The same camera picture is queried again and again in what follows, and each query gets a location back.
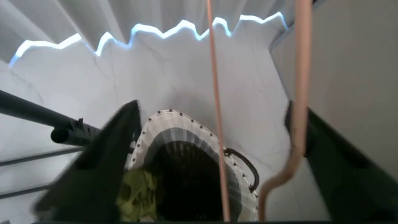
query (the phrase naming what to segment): green fabric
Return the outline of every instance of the green fabric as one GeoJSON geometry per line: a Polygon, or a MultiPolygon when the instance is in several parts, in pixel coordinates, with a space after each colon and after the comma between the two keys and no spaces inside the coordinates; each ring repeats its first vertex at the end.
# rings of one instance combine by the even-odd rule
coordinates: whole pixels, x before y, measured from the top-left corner
{"type": "Polygon", "coordinates": [[[140,217],[150,216],[156,220],[157,177],[142,169],[131,169],[123,177],[116,199],[124,222],[136,222],[140,217]]]}

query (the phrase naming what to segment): tile floor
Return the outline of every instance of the tile floor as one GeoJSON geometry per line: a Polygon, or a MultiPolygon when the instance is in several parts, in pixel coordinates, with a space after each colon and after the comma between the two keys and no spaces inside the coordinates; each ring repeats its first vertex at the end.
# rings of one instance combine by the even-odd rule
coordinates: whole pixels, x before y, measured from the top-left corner
{"type": "MultiPolygon", "coordinates": [[[[289,153],[283,119],[288,99],[268,51],[279,35],[278,21],[239,22],[232,37],[216,27],[218,75],[224,138],[258,169],[261,182],[280,170],[289,153]]],[[[72,118],[102,127],[124,103],[138,99],[145,121],[173,108],[214,133],[215,107],[207,37],[189,29],[168,39],[138,33],[131,49],[108,42],[101,57],[84,43],[62,51],[34,48],[12,68],[0,65],[0,89],[72,118]]],[[[50,141],[52,128],[0,116],[0,158],[9,159],[61,147],[50,141]]],[[[0,167],[0,192],[50,182],[73,156],[0,167]]],[[[0,200],[0,221],[26,223],[37,194],[0,200]]],[[[273,191],[269,220],[327,220],[328,212],[305,161],[295,178],[273,191]]]]}

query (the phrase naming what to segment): copper wire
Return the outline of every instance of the copper wire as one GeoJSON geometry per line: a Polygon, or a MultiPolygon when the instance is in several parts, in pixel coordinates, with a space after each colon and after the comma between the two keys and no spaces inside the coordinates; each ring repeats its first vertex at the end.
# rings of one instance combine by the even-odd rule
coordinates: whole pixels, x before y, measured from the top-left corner
{"type": "Polygon", "coordinates": [[[213,71],[213,90],[216,102],[218,142],[220,147],[218,157],[220,160],[219,164],[220,164],[221,201],[223,204],[224,222],[230,222],[231,219],[229,214],[228,183],[227,183],[225,163],[224,163],[223,128],[221,126],[221,106],[220,106],[220,94],[218,92],[216,47],[214,41],[213,16],[211,13],[211,0],[207,0],[207,20],[208,20],[209,34],[210,34],[209,40],[210,40],[210,52],[211,52],[211,69],[213,71]]]}
{"type": "Polygon", "coordinates": [[[292,149],[285,167],[263,183],[259,196],[259,221],[266,220],[267,196],[271,190],[285,184],[299,168],[305,154],[308,120],[308,89],[311,67],[312,1],[296,0],[296,84],[292,113],[292,149]]]}

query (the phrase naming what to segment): woven basket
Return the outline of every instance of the woven basket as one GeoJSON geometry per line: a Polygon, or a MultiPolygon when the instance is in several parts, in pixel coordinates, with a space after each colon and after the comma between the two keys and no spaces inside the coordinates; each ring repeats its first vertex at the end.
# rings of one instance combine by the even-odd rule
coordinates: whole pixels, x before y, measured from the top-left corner
{"type": "MultiPolygon", "coordinates": [[[[169,221],[220,221],[222,205],[218,138],[204,126],[174,110],[158,111],[144,125],[129,168],[161,170],[165,190],[158,213],[169,221]]],[[[257,220],[259,176],[240,153],[224,148],[231,221],[257,220]],[[254,184],[234,154],[254,174],[254,184]]]]}

